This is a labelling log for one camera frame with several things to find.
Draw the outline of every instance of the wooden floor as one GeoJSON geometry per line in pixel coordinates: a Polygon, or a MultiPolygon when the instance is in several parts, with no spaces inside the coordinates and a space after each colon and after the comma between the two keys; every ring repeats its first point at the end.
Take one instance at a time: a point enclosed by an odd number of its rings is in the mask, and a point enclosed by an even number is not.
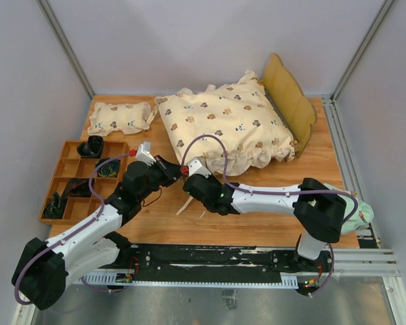
{"type": "MultiPolygon", "coordinates": [[[[149,102],[154,105],[152,96],[95,96],[89,115],[96,102],[111,104],[136,104],[149,102]]],[[[313,177],[322,183],[330,183],[343,188],[342,178],[332,146],[332,140],[326,122],[323,106],[319,98],[313,99],[318,113],[309,146],[301,158],[291,162],[273,160],[264,169],[249,168],[247,173],[230,177],[229,180],[247,183],[254,186],[287,186],[302,183],[304,177],[313,177]]],[[[86,140],[89,119],[81,134],[86,140]]],[[[152,142],[152,154],[161,155],[168,161],[177,162],[175,153],[168,139],[162,120],[158,115],[150,130],[134,135],[123,135],[122,132],[109,134],[110,141],[126,141],[130,148],[137,148],[143,140],[152,142]]],[[[203,212],[201,203],[193,200],[179,216],[176,212],[188,199],[181,189],[181,181],[162,191],[161,198],[141,212],[128,224],[119,229],[119,233],[131,242],[149,242],[163,244],[219,244],[219,245],[259,245],[259,246],[295,246],[303,228],[299,221],[287,215],[272,213],[247,213],[243,215],[220,216],[203,212]]],[[[55,236],[70,226],[55,225],[51,236],[55,236]]],[[[355,233],[342,236],[336,247],[358,248],[355,233]]]]}

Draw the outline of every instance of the wire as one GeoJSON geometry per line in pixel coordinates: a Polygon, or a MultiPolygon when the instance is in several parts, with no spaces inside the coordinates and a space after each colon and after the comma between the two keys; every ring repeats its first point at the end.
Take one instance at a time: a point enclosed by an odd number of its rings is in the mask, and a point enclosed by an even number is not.
{"type": "Polygon", "coordinates": [[[309,281],[305,281],[305,287],[308,288],[310,286],[310,284],[314,284],[317,283],[320,280],[320,277],[322,276],[323,273],[323,268],[322,268],[322,263],[317,263],[317,267],[319,268],[319,275],[317,276],[317,278],[311,279],[309,281]]]}
{"type": "Polygon", "coordinates": [[[135,272],[134,272],[134,275],[136,276],[137,273],[138,273],[138,271],[140,270],[140,261],[139,261],[138,258],[136,258],[135,256],[132,256],[132,258],[131,258],[131,264],[129,265],[128,274],[131,273],[131,268],[132,268],[132,266],[133,266],[133,259],[136,260],[137,263],[138,263],[138,264],[137,264],[137,267],[136,267],[136,269],[135,269],[135,272]]]}
{"type": "Polygon", "coordinates": [[[78,233],[80,233],[81,231],[83,231],[84,229],[86,229],[87,227],[89,227],[92,223],[94,223],[96,220],[98,220],[99,216],[102,214],[102,211],[104,210],[105,207],[105,202],[104,199],[95,192],[95,190],[93,189],[92,186],[92,180],[95,177],[97,171],[102,168],[102,166],[104,166],[105,164],[108,164],[110,161],[116,160],[116,159],[120,159],[120,158],[124,158],[127,157],[129,155],[129,153],[126,154],[121,154],[120,156],[105,160],[104,162],[102,162],[101,164],[99,164],[93,171],[92,174],[90,174],[90,178],[89,178],[89,189],[90,192],[94,195],[94,197],[98,198],[99,201],[101,201],[101,206],[99,207],[99,210],[96,214],[95,217],[93,217],[92,219],[88,220],[88,222],[82,224],[79,228],[75,229],[73,232],[71,232],[69,235],[65,236],[64,238],[62,238],[61,240],[55,242],[54,244],[52,244],[50,247],[45,248],[43,251],[41,251],[40,253],[36,254],[29,262],[27,262],[27,264],[22,268],[20,274],[18,275],[16,282],[15,282],[15,289],[14,289],[14,296],[15,296],[15,300],[17,301],[17,303],[21,304],[21,305],[31,305],[32,302],[31,301],[24,301],[21,299],[20,297],[20,285],[21,285],[21,281],[23,279],[23,277],[25,276],[26,272],[28,271],[28,269],[38,260],[40,259],[43,255],[47,254],[49,251],[52,251],[53,249],[55,249],[56,247],[58,247],[61,244],[65,244],[65,242],[67,242],[69,239],[71,239],[72,237],[74,237],[75,235],[77,235],[78,233]]]}
{"type": "MultiPolygon", "coordinates": [[[[272,192],[272,191],[262,191],[262,190],[256,190],[256,191],[250,191],[247,190],[246,188],[240,188],[238,186],[233,185],[232,183],[230,183],[227,180],[227,163],[229,162],[227,159],[227,149],[225,148],[223,142],[215,137],[214,135],[211,134],[204,134],[204,135],[200,135],[198,136],[196,139],[192,140],[191,143],[188,145],[187,149],[185,150],[185,153],[183,154],[183,158],[182,158],[182,163],[181,163],[181,169],[183,170],[184,166],[185,166],[185,159],[186,156],[189,152],[189,149],[191,149],[191,147],[200,139],[203,139],[204,137],[211,137],[212,139],[215,139],[221,146],[221,148],[223,149],[223,153],[224,153],[224,168],[223,168],[223,180],[224,182],[230,187],[233,188],[234,190],[238,190],[241,192],[245,192],[245,193],[250,193],[250,194],[263,194],[263,195],[276,195],[276,196],[295,196],[295,195],[307,195],[307,194],[336,194],[336,195],[341,195],[341,196],[346,196],[348,198],[350,198],[353,201],[353,209],[352,211],[343,219],[343,224],[348,221],[354,214],[355,212],[357,212],[358,209],[358,201],[357,198],[355,198],[355,196],[353,196],[352,194],[343,192],[343,191],[337,191],[337,190],[308,190],[308,191],[297,191],[297,192],[272,192]]],[[[328,276],[326,277],[325,281],[323,281],[322,285],[316,290],[314,291],[311,296],[314,296],[315,294],[317,294],[318,292],[320,292],[322,290],[323,287],[326,286],[326,284],[329,282],[331,275],[334,273],[334,264],[335,264],[335,259],[334,259],[334,250],[332,248],[332,245],[330,243],[328,243],[328,246],[330,248],[330,252],[331,252],[331,259],[332,259],[332,263],[331,263],[331,269],[330,272],[328,273],[328,276]]]]}
{"type": "Polygon", "coordinates": [[[158,197],[155,200],[151,201],[151,203],[145,204],[145,201],[143,200],[143,204],[141,205],[143,208],[150,206],[153,202],[156,202],[160,199],[160,197],[162,195],[162,188],[158,188],[158,189],[160,190],[160,195],[158,195],[158,197]]]}

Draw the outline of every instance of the mint green cushion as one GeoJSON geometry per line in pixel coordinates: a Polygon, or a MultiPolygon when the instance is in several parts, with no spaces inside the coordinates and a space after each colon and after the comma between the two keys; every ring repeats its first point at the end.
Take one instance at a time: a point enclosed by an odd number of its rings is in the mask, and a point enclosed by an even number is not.
{"type": "MultiPolygon", "coordinates": [[[[325,186],[331,190],[338,190],[338,191],[343,191],[340,190],[339,188],[336,188],[335,186],[332,186],[330,184],[325,184],[325,186]]],[[[353,201],[351,198],[348,198],[347,196],[344,195],[339,195],[344,201],[346,201],[346,212],[344,213],[344,217],[346,217],[353,209],[353,201]]],[[[373,209],[371,206],[369,206],[367,203],[358,200],[358,209],[355,212],[355,214],[344,223],[344,225],[341,228],[341,233],[343,235],[352,232],[360,227],[367,226],[374,217],[373,209]]]]}

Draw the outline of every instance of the small pillow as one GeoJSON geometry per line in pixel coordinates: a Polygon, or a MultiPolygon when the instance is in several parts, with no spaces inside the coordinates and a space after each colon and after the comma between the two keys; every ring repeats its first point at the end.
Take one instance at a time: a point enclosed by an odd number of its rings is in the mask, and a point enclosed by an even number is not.
{"type": "Polygon", "coordinates": [[[119,105],[96,103],[95,111],[89,117],[90,127],[87,133],[105,137],[114,131],[133,134],[148,130],[149,116],[150,105],[146,102],[119,105]]]}

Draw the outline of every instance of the pillowcase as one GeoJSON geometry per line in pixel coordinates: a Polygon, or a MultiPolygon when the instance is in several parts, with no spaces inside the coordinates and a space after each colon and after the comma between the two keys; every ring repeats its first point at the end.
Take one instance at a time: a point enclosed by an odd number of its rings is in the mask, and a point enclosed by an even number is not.
{"type": "MultiPolygon", "coordinates": [[[[202,93],[182,89],[176,95],[157,97],[155,103],[181,162],[189,143],[199,135],[219,137],[228,151],[227,174],[244,173],[250,166],[263,168],[272,158],[292,160],[294,139],[265,97],[257,75],[248,71],[239,83],[202,93]]],[[[185,161],[202,157],[211,172],[222,173],[224,154],[213,139],[203,138],[189,150],[185,161]]]]}
{"type": "Polygon", "coordinates": [[[146,102],[138,104],[106,104],[96,103],[93,114],[89,117],[89,135],[105,137],[111,132],[122,131],[133,134],[149,129],[150,105],[146,102]]]}

